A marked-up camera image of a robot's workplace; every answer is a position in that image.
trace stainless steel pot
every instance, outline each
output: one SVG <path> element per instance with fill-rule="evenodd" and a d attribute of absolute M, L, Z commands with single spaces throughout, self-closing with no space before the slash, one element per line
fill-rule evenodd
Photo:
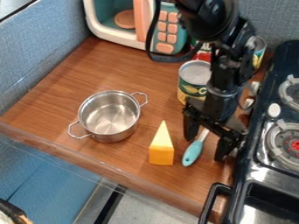
<path fill-rule="evenodd" d="M 140 105 L 134 95 L 143 95 L 145 102 Z M 78 121 L 68 126 L 67 134 L 78 140 L 93 137 L 103 143 L 119 142 L 133 134 L 141 107 L 148 102 L 148 96 L 139 92 L 127 94 L 113 90 L 94 94 L 82 102 L 78 111 Z M 72 126 L 77 123 L 88 132 L 87 135 L 75 136 L 71 133 Z"/>

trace toy microwave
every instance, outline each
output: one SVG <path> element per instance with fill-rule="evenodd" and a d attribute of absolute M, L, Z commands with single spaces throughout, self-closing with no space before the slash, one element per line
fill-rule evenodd
<path fill-rule="evenodd" d="M 154 16 L 154 0 L 84 0 L 87 25 L 92 33 L 117 44 L 145 50 L 145 41 Z M 177 19 L 173 3 L 161 2 L 161 11 L 152 52 L 179 53 L 187 33 Z"/>

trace microwave button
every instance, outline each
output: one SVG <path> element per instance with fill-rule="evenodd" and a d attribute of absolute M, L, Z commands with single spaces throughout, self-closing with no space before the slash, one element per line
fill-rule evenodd
<path fill-rule="evenodd" d="M 176 24 L 177 23 L 177 12 L 171 12 L 170 14 L 168 14 L 168 21 Z"/>
<path fill-rule="evenodd" d="M 159 22 L 159 23 L 158 23 L 158 30 L 159 30 L 160 32 L 166 32 L 166 23 Z"/>
<path fill-rule="evenodd" d="M 159 20 L 166 21 L 166 19 L 167 19 L 167 11 L 166 10 L 160 11 Z"/>
<path fill-rule="evenodd" d="M 177 35 L 169 34 L 167 35 L 167 42 L 171 44 L 177 43 Z"/>
<path fill-rule="evenodd" d="M 177 24 L 168 24 L 167 31 L 169 33 L 177 33 Z"/>
<path fill-rule="evenodd" d="M 174 48 L 173 48 L 173 45 L 168 45 L 168 44 L 164 44 L 164 43 L 158 43 L 156 45 L 156 49 L 160 53 L 172 53 Z"/>
<path fill-rule="evenodd" d="M 166 33 L 164 33 L 164 32 L 159 32 L 159 33 L 157 34 L 157 38 L 158 38 L 158 40 L 160 40 L 160 41 L 166 41 Z"/>

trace stove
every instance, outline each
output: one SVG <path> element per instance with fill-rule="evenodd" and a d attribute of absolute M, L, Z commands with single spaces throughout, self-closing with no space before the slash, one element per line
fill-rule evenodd
<path fill-rule="evenodd" d="M 216 183 L 199 223 L 220 194 L 221 223 L 299 223 L 299 41 L 277 47 L 262 82 L 249 134 L 239 150 L 233 187 Z"/>

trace teal spatula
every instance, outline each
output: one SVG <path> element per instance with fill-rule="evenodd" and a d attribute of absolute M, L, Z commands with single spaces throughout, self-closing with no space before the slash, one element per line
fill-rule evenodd
<path fill-rule="evenodd" d="M 198 139 L 195 140 L 191 145 L 189 145 L 183 156 L 183 166 L 192 165 L 194 161 L 198 159 L 202 151 L 204 141 L 208 136 L 209 132 L 209 129 L 203 129 Z"/>

